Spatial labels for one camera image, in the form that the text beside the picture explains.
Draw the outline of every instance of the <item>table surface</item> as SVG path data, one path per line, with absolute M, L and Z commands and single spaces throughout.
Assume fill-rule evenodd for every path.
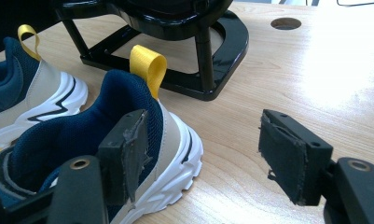
M 374 9 L 237 2 L 230 10 L 249 31 L 249 50 L 219 96 L 202 102 L 159 92 L 168 110 L 200 135 L 201 173 L 178 203 L 137 223 L 324 223 L 324 199 L 316 207 L 293 205 L 267 179 L 270 167 L 257 149 L 260 117 L 264 108 L 281 111 L 331 144 L 334 161 L 374 163 Z M 270 26 L 283 17 L 302 25 L 287 31 Z M 103 16 L 76 24 L 91 47 L 124 23 Z M 61 23 L 39 35 L 46 61 L 88 83 L 86 109 L 105 71 L 79 60 Z M 214 33 L 212 39 L 215 49 L 220 39 Z M 34 45 L 32 38 L 25 43 Z M 137 43 L 165 55 L 170 68 L 197 71 L 193 39 L 165 42 L 140 35 L 114 54 L 128 56 Z

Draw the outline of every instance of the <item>shoe sole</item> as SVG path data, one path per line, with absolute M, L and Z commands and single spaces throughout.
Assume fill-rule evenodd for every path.
M 181 119 L 172 113 L 171 115 L 187 143 L 178 148 L 172 162 L 147 191 L 140 198 L 136 198 L 135 203 L 128 200 L 111 223 L 133 223 L 144 214 L 165 209 L 167 205 L 177 202 L 183 196 L 182 191 L 189 189 L 192 186 L 193 178 L 198 176 L 203 154 L 201 139 Z
M 47 101 L 22 113 L 13 124 L 0 129 L 0 151 L 40 121 L 79 113 L 87 98 L 86 83 L 62 72 L 59 89 Z

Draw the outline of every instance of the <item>glossy black base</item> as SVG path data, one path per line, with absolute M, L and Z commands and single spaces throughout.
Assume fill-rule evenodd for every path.
M 84 64 L 104 70 L 130 70 L 128 59 L 111 54 L 140 32 L 126 25 L 88 49 L 73 21 L 62 22 L 78 47 Z M 203 101 L 214 100 L 222 91 L 248 49 L 248 31 L 229 10 L 211 27 L 223 37 L 221 47 L 212 55 L 209 28 L 202 30 L 195 36 L 199 72 L 187 74 L 168 69 L 162 88 Z

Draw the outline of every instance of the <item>blue shoe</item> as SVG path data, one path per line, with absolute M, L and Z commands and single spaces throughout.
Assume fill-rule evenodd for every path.
M 4 39 L 0 62 L 0 150 L 33 125 L 74 115 L 85 104 L 87 85 L 26 53 L 21 43 Z
M 135 201 L 108 206 L 113 223 L 132 223 L 143 214 L 160 211 L 182 197 L 201 169 L 198 135 L 152 97 L 145 81 L 111 70 L 94 104 L 80 114 L 41 122 L 25 132 L 14 147 L 0 152 L 0 198 L 10 206 L 56 183 L 58 168 L 98 147 L 126 114 L 144 109 L 150 160 L 136 178 Z

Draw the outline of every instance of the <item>yellow pull tab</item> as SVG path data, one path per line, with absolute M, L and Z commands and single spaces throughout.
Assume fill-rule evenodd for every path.
M 23 42 L 21 41 L 21 37 L 24 35 L 24 34 L 32 34 L 35 36 L 35 52 L 32 52 L 29 48 L 27 48 L 27 46 L 25 46 L 23 44 Z M 18 37 L 19 37 L 19 41 L 21 42 L 21 47 L 24 49 L 24 51 L 26 51 L 26 53 L 28 53 L 32 58 L 35 58 L 37 59 L 38 61 L 41 61 L 41 56 L 39 56 L 38 54 L 38 45 L 39 45 L 39 37 L 38 37 L 38 34 L 35 32 L 35 29 L 33 29 L 33 27 L 31 27 L 30 25 L 27 25 L 27 24 L 23 24 L 21 25 L 19 28 L 18 28 Z
M 143 46 L 136 45 L 131 51 L 131 73 L 141 77 L 148 85 L 153 98 L 158 100 L 160 84 L 166 74 L 166 58 Z

